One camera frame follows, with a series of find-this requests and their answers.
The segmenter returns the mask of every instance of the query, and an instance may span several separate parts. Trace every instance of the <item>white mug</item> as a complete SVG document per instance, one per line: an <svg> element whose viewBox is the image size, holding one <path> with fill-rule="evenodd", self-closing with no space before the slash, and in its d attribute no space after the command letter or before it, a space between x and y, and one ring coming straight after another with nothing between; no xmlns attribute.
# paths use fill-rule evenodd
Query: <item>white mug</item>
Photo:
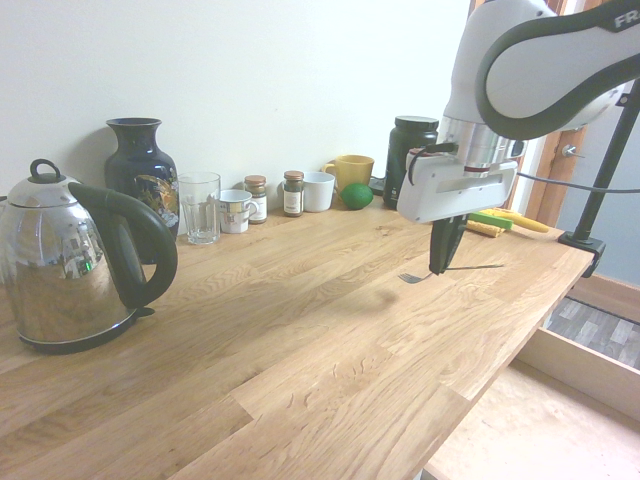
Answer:
<svg viewBox="0 0 640 480"><path fill-rule="evenodd" d="M304 211L324 212L331 207L336 177L324 172L304 172Z"/></svg>
<svg viewBox="0 0 640 480"><path fill-rule="evenodd" d="M251 200L251 192L245 190L223 190L220 192L218 209L220 229L224 233L242 233L249 228L249 217L258 211L258 204Z"/></svg>

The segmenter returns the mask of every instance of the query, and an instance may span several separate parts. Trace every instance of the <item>gray floor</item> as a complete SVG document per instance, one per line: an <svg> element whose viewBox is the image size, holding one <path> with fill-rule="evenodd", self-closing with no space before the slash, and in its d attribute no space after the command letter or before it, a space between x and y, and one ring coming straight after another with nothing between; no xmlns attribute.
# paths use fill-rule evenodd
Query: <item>gray floor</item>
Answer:
<svg viewBox="0 0 640 480"><path fill-rule="evenodd" d="M565 298L545 327L640 370L640 325Z"/></svg>

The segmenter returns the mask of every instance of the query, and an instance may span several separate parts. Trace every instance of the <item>drinking glass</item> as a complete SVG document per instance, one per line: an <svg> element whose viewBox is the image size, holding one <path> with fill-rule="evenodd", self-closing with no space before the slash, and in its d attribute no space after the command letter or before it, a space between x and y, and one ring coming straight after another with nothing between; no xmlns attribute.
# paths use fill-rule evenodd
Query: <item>drinking glass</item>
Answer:
<svg viewBox="0 0 640 480"><path fill-rule="evenodd" d="M203 245L218 241L220 175L213 172L184 173L178 176L178 183L189 243Z"/></svg>

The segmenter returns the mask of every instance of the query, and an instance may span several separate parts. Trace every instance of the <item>jar label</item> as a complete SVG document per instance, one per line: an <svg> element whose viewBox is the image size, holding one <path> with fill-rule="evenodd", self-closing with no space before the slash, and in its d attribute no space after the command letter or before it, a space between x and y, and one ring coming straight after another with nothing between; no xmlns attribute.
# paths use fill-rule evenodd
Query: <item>jar label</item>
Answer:
<svg viewBox="0 0 640 480"><path fill-rule="evenodd" d="M267 197L253 197L251 200L258 204L258 211L249 217L249 220L264 220L267 218Z"/></svg>
<svg viewBox="0 0 640 480"><path fill-rule="evenodd" d="M284 192L284 211L286 213L302 212L302 192Z"/></svg>

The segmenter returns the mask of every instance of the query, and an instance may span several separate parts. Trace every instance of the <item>ceramic vase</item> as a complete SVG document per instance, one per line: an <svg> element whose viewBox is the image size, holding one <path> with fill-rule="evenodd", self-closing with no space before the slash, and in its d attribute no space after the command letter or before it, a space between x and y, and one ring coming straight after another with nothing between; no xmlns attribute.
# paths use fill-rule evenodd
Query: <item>ceramic vase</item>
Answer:
<svg viewBox="0 0 640 480"><path fill-rule="evenodd" d="M155 118L108 120L118 139L118 149L105 163L108 188L141 200L156 212L175 239L180 222L178 174L173 159L158 148L156 131L162 122ZM155 263L154 239L136 225L129 225L144 264Z"/></svg>

